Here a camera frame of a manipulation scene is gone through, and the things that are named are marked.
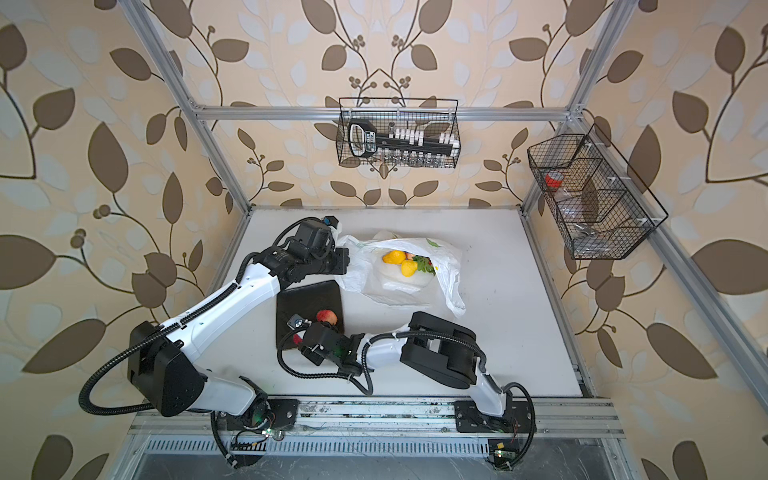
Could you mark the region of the black tool in basket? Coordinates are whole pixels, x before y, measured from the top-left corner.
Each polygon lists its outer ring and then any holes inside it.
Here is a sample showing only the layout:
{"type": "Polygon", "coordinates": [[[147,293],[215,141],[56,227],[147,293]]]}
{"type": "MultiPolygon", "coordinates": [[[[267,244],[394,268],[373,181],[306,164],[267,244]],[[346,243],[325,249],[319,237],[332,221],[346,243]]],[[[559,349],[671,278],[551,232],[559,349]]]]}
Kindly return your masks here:
{"type": "Polygon", "coordinates": [[[347,127],[346,142],[353,156],[380,159],[438,159],[458,158],[460,141],[444,132],[437,139],[428,138],[425,130],[389,127],[379,133],[372,122],[353,119],[347,127]]]}

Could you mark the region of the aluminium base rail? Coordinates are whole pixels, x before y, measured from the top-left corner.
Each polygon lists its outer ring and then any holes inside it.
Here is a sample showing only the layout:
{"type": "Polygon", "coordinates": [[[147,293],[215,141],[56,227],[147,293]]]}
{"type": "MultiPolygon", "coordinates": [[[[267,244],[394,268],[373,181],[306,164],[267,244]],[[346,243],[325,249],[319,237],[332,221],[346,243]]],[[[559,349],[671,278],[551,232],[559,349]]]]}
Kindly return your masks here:
{"type": "MultiPolygon", "coordinates": [[[[457,432],[457,397],[300,396],[291,434],[332,436],[432,436],[457,432]]],[[[536,435],[544,438],[624,439],[611,401],[536,398],[536,435]]]]}

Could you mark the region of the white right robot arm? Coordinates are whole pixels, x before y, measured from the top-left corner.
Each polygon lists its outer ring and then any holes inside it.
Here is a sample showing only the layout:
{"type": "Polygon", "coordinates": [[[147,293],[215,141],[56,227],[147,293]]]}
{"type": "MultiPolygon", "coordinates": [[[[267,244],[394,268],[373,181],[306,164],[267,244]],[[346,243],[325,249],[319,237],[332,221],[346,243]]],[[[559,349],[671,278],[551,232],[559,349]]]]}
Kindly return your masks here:
{"type": "Polygon", "coordinates": [[[445,387],[468,394],[480,413],[501,418],[506,413],[509,389],[496,384],[487,370],[487,355],[476,334],[461,325],[423,311],[408,324],[380,334],[346,336],[336,326],[294,316],[289,330],[276,343],[277,360],[289,375],[305,380],[339,379],[361,394],[374,394],[372,373],[403,364],[445,387]],[[288,365],[284,351],[291,347],[311,364],[329,362],[334,373],[303,373],[288,365]]]}

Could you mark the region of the white plastic bag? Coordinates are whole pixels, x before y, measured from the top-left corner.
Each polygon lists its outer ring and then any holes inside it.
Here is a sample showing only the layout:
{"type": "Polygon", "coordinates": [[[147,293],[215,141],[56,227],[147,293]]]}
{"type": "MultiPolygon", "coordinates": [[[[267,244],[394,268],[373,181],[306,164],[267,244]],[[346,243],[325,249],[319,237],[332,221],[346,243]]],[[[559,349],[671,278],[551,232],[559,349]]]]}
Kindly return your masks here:
{"type": "Polygon", "coordinates": [[[454,316],[466,313],[459,291],[462,252],[440,239],[403,238],[381,231],[371,240],[342,235],[349,265],[339,286],[387,306],[443,306],[454,316]]]}

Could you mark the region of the yellow fake lemon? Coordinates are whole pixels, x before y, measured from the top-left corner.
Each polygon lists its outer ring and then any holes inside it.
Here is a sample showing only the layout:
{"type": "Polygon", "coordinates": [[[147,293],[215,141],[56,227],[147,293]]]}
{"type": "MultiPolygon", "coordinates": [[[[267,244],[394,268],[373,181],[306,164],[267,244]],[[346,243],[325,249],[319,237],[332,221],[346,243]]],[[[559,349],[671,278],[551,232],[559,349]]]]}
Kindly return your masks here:
{"type": "Polygon", "coordinates": [[[393,250],[382,257],[385,264],[400,265],[407,259],[407,254],[403,251],[393,250]]]}

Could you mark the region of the dark square plate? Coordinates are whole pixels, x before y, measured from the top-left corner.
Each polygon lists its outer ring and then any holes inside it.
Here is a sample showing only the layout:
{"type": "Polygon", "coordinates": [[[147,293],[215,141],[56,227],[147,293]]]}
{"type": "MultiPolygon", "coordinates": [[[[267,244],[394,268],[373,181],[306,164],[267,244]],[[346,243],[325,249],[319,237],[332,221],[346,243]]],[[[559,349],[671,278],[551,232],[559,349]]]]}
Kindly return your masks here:
{"type": "Polygon", "coordinates": [[[275,299],[275,346],[291,331],[289,320],[294,315],[316,321],[319,312],[329,310],[337,318],[335,329],[340,333],[345,330],[341,291],[335,280],[291,287],[280,292],[275,299]]]}

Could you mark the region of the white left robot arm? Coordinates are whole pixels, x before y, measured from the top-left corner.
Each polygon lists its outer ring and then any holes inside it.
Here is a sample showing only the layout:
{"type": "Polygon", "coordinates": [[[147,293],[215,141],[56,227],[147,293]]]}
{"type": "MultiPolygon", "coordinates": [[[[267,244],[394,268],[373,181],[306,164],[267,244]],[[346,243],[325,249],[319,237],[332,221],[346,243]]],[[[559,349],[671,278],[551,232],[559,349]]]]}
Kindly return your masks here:
{"type": "Polygon", "coordinates": [[[335,244],[333,216],[300,219],[266,249],[244,257],[235,278],[158,327],[134,329],[127,379],[165,417],[185,411],[242,416],[261,400],[249,379],[223,377],[196,361],[226,330],[262,303],[309,275],[343,275],[348,251],[335,244]]]}

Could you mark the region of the yellow fake pear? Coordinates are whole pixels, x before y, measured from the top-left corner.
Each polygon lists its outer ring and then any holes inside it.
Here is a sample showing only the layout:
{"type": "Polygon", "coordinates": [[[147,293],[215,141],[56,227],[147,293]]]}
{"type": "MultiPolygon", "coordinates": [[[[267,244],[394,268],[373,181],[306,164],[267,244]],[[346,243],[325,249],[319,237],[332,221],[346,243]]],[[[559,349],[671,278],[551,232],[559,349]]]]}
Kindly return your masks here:
{"type": "Polygon", "coordinates": [[[406,259],[400,264],[400,272],[404,277],[410,278],[419,270],[419,264],[415,260],[406,259]]]}

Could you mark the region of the red fake apple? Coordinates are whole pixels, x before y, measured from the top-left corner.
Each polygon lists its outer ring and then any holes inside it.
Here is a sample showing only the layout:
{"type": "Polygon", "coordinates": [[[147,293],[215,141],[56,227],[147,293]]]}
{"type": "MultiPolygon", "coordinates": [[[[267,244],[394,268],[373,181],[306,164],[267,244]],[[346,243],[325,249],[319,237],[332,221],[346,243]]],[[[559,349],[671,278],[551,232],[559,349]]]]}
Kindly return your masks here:
{"type": "Polygon", "coordinates": [[[316,320],[318,322],[324,322],[332,326],[335,326],[338,324],[338,316],[332,310],[318,311],[316,314],[316,320]]]}

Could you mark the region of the green fake leaves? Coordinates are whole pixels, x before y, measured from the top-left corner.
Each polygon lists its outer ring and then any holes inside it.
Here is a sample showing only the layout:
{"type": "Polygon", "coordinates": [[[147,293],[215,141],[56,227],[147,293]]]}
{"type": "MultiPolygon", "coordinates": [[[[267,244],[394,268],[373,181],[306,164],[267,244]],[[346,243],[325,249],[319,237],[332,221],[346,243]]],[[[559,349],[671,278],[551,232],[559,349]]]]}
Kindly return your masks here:
{"type": "Polygon", "coordinates": [[[433,266],[429,257],[414,255],[413,260],[416,262],[417,270],[419,272],[424,272],[431,275],[436,274],[435,267],[433,266]]]}

